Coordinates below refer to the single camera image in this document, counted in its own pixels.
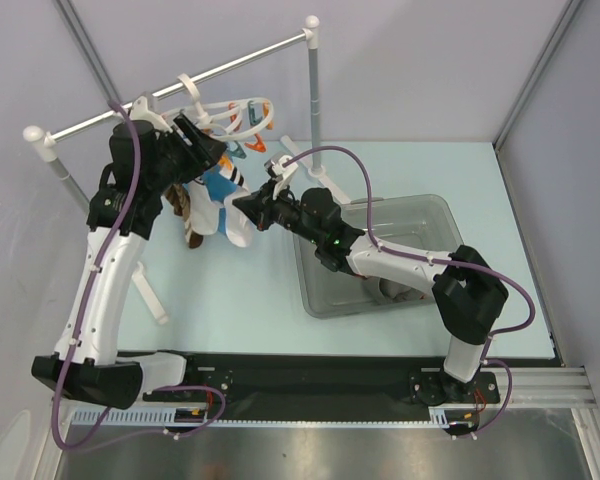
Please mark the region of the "brown sock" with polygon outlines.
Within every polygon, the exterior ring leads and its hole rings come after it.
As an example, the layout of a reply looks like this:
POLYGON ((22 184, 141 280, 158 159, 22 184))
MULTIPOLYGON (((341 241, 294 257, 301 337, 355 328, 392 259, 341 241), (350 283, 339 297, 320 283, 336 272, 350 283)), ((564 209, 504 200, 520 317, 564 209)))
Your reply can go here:
POLYGON ((193 230, 191 224, 191 199, 187 190, 181 184, 172 184, 164 192, 164 197, 172 206, 173 213, 183 221, 185 241, 188 248, 199 248, 203 242, 203 236, 193 230))

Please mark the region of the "white black striped sock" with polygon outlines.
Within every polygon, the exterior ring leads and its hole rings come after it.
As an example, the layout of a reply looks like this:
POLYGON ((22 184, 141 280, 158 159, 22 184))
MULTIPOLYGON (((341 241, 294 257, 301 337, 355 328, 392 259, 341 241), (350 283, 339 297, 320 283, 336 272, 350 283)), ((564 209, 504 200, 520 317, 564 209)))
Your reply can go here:
POLYGON ((244 175, 227 156, 222 157, 220 165, 221 175, 227 180, 231 190, 223 199, 226 214, 225 234, 232 244, 246 248, 252 242, 253 227, 246 215, 233 205, 233 201, 248 196, 250 189, 244 175))

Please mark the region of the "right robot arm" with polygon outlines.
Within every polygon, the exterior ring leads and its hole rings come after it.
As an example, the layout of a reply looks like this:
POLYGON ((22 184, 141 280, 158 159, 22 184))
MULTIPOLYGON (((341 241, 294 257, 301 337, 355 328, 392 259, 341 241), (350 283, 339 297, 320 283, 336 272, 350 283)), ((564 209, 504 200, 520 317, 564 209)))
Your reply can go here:
POLYGON ((475 249, 426 251, 381 243, 370 230, 346 223, 326 188, 295 198, 270 180, 233 204, 258 230, 277 224, 313 244, 316 258, 332 272, 385 279, 432 296, 450 334, 442 391, 453 401, 476 391, 488 335, 509 293, 475 249))

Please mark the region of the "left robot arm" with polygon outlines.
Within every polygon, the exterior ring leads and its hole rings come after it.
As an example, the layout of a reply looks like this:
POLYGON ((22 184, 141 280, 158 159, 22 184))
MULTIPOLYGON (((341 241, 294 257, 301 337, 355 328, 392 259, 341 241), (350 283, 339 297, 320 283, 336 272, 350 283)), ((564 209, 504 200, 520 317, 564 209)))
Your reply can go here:
POLYGON ((69 319, 53 353, 34 358, 31 374, 64 398, 116 409, 163 387, 188 400, 198 393, 200 376, 186 367, 185 356, 120 355, 119 326, 163 194, 215 167, 226 146, 179 113, 165 130, 148 120, 116 125, 109 150, 111 161, 89 202, 85 265, 69 319))

